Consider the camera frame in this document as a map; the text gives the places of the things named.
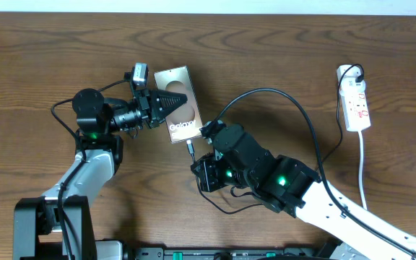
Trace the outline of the gold Galaxy smartphone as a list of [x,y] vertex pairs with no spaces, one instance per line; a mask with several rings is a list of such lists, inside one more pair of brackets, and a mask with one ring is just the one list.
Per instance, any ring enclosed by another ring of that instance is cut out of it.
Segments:
[[182,93],[188,99],[184,105],[173,111],[166,118],[170,142],[175,144],[200,137],[200,128],[203,127],[203,123],[189,68],[182,66],[158,71],[154,73],[154,77],[157,89]]

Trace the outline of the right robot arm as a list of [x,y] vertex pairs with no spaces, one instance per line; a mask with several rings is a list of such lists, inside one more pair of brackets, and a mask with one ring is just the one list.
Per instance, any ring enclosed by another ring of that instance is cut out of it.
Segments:
[[363,209],[301,161],[275,157],[240,125],[201,128],[213,151],[191,165],[200,188],[250,189],[273,212],[312,224],[368,259],[416,259],[416,237]]

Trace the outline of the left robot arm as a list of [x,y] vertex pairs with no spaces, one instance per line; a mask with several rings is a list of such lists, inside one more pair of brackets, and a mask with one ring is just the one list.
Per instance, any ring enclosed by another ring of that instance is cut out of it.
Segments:
[[41,196],[14,208],[13,259],[131,259],[121,240],[95,238],[90,207],[123,160],[119,132],[155,128],[184,105],[186,95],[141,89],[125,101],[95,89],[79,91],[70,103],[78,130],[70,169]]

